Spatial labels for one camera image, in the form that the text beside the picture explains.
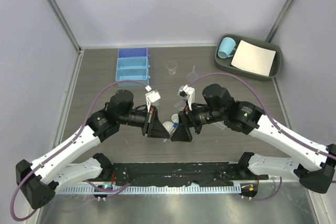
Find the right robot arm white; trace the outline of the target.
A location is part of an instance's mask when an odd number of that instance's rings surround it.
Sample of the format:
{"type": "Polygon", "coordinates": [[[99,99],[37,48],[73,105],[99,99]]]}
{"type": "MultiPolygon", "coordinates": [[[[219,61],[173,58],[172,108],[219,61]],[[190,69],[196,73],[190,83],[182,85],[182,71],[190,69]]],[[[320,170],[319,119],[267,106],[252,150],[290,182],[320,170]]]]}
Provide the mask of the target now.
{"type": "Polygon", "coordinates": [[[308,140],[275,121],[264,109],[234,100],[219,84],[204,88],[205,104],[195,103],[195,90],[188,85],[180,87],[177,94],[186,106],[178,113],[179,123],[171,141],[190,142],[193,139],[190,129],[200,134],[203,125],[222,122],[232,131],[263,140],[288,155],[265,157],[245,152],[237,166],[242,179],[272,175],[294,179],[316,193],[328,191],[335,174],[335,144],[325,146],[308,140]]]}

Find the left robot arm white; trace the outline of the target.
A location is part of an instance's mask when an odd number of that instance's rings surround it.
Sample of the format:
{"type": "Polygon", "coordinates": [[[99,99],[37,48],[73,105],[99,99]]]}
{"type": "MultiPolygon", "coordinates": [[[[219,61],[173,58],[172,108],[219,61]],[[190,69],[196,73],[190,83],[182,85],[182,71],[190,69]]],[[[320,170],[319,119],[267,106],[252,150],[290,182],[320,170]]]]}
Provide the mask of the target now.
{"type": "Polygon", "coordinates": [[[148,91],[146,103],[138,107],[133,106],[133,98],[128,90],[117,91],[103,109],[91,113],[84,125],[52,151],[32,162],[23,159],[16,164],[16,183],[33,210],[45,206],[57,192],[72,184],[94,178],[107,181],[112,164],[101,153],[74,167],[68,165],[116,134],[120,125],[138,127],[146,137],[169,138],[158,118],[159,92],[148,91]]]}

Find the white ceramic crucible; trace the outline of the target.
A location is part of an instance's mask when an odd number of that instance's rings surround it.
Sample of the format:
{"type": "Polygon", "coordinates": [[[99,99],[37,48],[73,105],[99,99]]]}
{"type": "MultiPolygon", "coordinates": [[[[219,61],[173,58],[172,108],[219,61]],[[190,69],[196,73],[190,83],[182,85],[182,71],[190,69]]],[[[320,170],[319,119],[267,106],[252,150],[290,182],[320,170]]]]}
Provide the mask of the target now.
{"type": "Polygon", "coordinates": [[[171,116],[171,120],[172,120],[173,123],[178,123],[179,122],[178,114],[173,114],[171,116]]]}

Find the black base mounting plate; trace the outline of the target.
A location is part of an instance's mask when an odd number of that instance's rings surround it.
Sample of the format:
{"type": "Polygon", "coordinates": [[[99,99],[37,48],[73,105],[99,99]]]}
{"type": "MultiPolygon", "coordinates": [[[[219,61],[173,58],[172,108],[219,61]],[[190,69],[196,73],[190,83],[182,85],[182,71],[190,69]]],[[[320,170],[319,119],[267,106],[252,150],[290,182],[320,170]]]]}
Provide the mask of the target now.
{"type": "Polygon", "coordinates": [[[117,186],[130,183],[141,187],[182,187],[196,183],[201,187],[230,186],[238,180],[267,180],[268,175],[244,172],[237,163],[114,163],[113,171],[90,182],[115,182],[117,186]]]}

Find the translucent plastic funnel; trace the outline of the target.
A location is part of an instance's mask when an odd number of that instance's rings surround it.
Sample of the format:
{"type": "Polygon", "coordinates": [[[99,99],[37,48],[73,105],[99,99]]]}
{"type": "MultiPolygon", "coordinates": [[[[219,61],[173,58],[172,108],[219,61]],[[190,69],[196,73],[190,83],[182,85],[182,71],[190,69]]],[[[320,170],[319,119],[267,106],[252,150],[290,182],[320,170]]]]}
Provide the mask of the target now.
{"type": "Polygon", "coordinates": [[[195,81],[195,80],[198,78],[198,74],[197,74],[196,71],[195,71],[195,67],[196,67],[196,66],[193,66],[192,71],[189,72],[189,73],[187,74],[187,76],[186,76],[186,78],[187,78],[187,80],[188,80],[189,82],[193,82],[193,81],[195,81]]]}

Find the clear glass beaker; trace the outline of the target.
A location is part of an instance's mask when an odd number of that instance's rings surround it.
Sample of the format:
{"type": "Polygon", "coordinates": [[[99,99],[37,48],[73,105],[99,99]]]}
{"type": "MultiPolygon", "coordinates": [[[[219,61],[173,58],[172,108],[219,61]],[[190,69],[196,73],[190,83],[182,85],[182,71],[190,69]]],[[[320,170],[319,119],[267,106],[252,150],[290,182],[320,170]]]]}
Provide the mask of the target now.
{"type": "Polygon", "coordinates": [[[173,76],[176,74],[176,69],[177,69],[177,63],[175,61],[169,61],[166,64],[166,67],[168,69],[168,73],[170,76],[173,76]]]}

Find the blue three-compartment organizer bin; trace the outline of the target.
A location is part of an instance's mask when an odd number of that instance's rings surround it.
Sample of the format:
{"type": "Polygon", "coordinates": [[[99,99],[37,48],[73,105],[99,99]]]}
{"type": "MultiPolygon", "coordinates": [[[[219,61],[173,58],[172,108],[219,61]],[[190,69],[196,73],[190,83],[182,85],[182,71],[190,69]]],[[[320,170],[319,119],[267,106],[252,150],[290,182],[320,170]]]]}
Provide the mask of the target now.
{"type": "Polygon", "coordinates": [[[148,86],[149,57],[147,47],[118,49],[116,81],[133,80],[148,86]]]}

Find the dark green plastic tray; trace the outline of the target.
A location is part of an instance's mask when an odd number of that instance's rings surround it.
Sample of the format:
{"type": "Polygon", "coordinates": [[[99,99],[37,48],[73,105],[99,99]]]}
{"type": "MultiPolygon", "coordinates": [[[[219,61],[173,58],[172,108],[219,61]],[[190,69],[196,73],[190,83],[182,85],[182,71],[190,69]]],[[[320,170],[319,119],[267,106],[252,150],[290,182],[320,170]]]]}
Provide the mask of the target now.
{"type": "Polygon", "coordinates": [[[281,49],[269,42],[225,34],[214,56],[215,66],[223,71],[259,81],[269,81],[281,70],[281,49]]]}

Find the light blue mug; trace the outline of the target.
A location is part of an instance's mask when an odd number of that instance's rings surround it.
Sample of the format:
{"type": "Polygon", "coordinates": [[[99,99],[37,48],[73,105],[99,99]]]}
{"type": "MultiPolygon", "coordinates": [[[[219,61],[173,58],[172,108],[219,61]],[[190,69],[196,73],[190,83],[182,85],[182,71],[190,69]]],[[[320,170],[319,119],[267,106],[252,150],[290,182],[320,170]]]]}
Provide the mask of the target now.
{"type": "Polygon", "coordinates": [[[221,59],[230,58],[236,50],[236,42],[230,37],[224,37],[219,44],[217,55],[221,59]]]}

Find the white paper sheet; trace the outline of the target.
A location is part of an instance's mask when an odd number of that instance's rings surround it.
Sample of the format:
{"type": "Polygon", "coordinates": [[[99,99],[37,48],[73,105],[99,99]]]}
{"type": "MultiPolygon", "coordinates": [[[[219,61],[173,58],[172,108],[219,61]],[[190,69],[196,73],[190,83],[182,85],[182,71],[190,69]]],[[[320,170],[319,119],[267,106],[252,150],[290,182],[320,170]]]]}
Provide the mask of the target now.
{"type": "Polygon", "coordinates": [[[276,51],[261,48],[241,40],[231,65],[243,71],[269,76],[276,51]]]}

